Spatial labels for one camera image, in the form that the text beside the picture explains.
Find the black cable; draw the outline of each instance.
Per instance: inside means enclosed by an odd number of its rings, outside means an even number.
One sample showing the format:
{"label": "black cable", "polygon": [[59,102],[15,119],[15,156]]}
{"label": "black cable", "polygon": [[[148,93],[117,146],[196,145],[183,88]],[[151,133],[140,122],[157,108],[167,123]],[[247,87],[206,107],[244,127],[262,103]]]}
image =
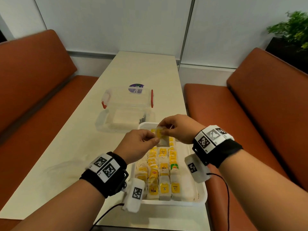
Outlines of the black cable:
{"label": "black cable", "polygon": [[[217,177],[220,177],[222,180],[224,180],[222,176],[220,176],[220,175],[218,175],[218,174],[215,174],[215,173],[207,173],[207,175],[215,175],[215,176],[217,176]],[[225,180],[224,180],[224,183],[226,184],[227,193],[228,193],[228,231],[229,231],[229,230],[230,230],[230,221],[229,221],[229,213],[230,213],[230,194],[229,194],[229,187],[228,187],[228,185],[227,185],[227,183],[226,183]]]}
{"label": "black cable", "polygon": [[108,209],[108,211],[106,211],[95,223],[94,223],[94,225],[92,225],[92,227],[91,227],[91,229],[89,230],[89,231],[91,231],[93,228],[94,228],[94,226],[108,213],[108,212],[110,212],[112,209],[114,209],[115,207],[117,207],[117,206],[124,206],[124,204],[123,203],[121,203],[121,204],[116,204],[116,205],[114,205],[113,207],[111,207],[111,208],[109,208]]}

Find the purple sticker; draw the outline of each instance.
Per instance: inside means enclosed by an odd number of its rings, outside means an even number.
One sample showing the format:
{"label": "purple sticker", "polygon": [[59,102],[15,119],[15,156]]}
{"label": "purple sticker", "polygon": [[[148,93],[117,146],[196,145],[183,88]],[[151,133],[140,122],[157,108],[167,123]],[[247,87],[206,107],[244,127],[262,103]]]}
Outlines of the purple sticker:
{"label": "purple sticker", "polygon": [[[144,87],[144,85],[143,84],[140,84],[140,83],[135,83],[135,84],[132,84],[132,85],[130,85],[130,87]],[[130,92],[132,92],[132,93],[141,93],[142,92],[142,89],[136,89],[136,88],[134,88],[134,89],[128,89]]]}

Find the potted plant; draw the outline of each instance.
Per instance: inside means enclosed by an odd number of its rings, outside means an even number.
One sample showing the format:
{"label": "potted plant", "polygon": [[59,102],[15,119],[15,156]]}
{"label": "potted plant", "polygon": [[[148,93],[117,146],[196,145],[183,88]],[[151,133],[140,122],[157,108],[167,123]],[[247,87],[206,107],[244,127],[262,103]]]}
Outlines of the potted plant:
{"label": "potted plant", "polygon": [[274,37],[266,51],[308,73],[308,14],[287,12],[289,20],[267,28]]}

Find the finger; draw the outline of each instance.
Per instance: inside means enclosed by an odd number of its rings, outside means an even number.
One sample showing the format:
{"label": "finger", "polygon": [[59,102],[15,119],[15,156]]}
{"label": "finger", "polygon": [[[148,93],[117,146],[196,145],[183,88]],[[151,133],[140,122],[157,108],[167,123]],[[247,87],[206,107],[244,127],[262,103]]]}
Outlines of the finger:
{"label": "finger", "polygon": [[146,139],[152,139],[155,137],[155,134],[152,133],[149,130],[145,130],[145,129],[140,129],[138,130],[138,134],[140,135],[142,140],[146,140]]}
{"label": "finger", "polygon": [[163,129],[161,131],[162,135],[167,135],[167,136],[171,136],[171,137],[175,137],[176,134],[176,128],[174,129]]}
{"label": "finger", "polygon": [[175,125],[175,116],[169,116],[164,118],[159,124],[158,126],[171,126],[171,125]]}
{"label": "finger", "polygon": [[148,141],[145,141],[143,144],[146,148],[146,151],[152,149],[153,147],[155,147],[157,144],[159,143],[159,138],[153,138],[153,139],[150,139]]}

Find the green leaves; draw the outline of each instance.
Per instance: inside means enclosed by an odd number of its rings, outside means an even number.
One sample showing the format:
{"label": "green leaves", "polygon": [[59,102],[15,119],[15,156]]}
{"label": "green leaves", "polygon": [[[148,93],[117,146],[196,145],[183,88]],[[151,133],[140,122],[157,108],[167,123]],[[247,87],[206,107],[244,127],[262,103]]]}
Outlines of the green leaves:
{"label": "green leaves", "polygon": [[308,49],[308,14],[301,11],[287,12],[289,20],[267,27],[268,33],[274,33],[285,41]]}

